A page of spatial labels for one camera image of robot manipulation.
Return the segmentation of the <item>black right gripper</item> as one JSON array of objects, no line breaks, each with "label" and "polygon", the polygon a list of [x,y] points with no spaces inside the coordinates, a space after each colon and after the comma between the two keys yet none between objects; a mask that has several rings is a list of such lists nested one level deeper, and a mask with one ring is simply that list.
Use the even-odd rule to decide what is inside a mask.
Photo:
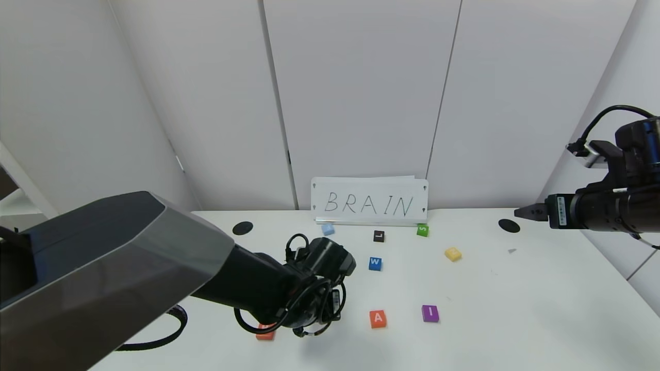
[{"label": "black right gripper", "polygon": [[613,192],[557,193],[545,204],[514,210],[514,216],[546,222],[553,229],[620,232],[620,200]]}]

